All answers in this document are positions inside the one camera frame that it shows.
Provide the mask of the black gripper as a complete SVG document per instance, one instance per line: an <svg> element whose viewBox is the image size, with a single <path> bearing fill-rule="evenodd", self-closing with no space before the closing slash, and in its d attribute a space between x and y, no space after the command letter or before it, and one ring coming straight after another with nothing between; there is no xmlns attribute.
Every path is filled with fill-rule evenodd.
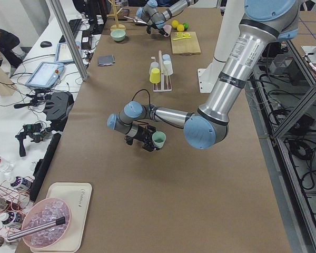
<svg viewBox="0 0 316 253"><path fill-rule="evenodd" d="M166 31L164 28L162 28L162 23L153 23L151 25L147 25L146 31L148 34L151 34L151 29L156 29L158 32L163 35L164 37L169 37L170 32Z"/></svg>
<svg viewBox="0 0 316 253"><path fill-rule="evenodd" d="M152 142L152 134L156 132L156 127L151 125L146 125L146 127L142 127L140 125L137 126L137 133L133 137L136 140L143 142L142 148L148 152L157 151L160 148L156 147Z"/></svg>

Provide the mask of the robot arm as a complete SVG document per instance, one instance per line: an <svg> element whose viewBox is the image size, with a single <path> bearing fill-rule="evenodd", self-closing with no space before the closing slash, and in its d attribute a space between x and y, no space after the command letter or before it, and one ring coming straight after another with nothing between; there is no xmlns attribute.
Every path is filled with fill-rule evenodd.
<svg viewBox="0 0 316 253"><path fill-rule="evenodd" d="M157 1L148 1L144 7L140 7L137 10L136 16L146 23L146 32L148 34L151 34L151 28L154 28L158 30L161 35L168 37L170 32L167 32L165 30L165 22L179 15L181 12L183 12L184 9L191 5L194 5L197 2L197 0L177 1L175 4L173 4L171 7L167 8L163 12L159 12L157 9Z"/></svg>
<svg viewBox="0 0 316 253"><path fill-rule="evenodd" d="M229 130L229 111L234 105L266 46L294 38L298 32L301 1L244 1L244 13L234 24L239 31L207 99L196 113L152 104L129 102L111 114L107 126L139 140L153 150L153 135L136 124L138 120L163 121L183 129L186 141L197 149L221 142Z"/></svg>

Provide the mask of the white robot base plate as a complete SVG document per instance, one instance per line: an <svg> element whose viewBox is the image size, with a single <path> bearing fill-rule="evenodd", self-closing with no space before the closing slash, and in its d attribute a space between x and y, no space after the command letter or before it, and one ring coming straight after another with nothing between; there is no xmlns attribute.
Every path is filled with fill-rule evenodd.
<svg viewBox="0 0 316 253"><path fill-rule="evenodd" d="M217 61L215 58L205 69L198 69L198 83L201 93L211 93L225 62Z"/></svg>

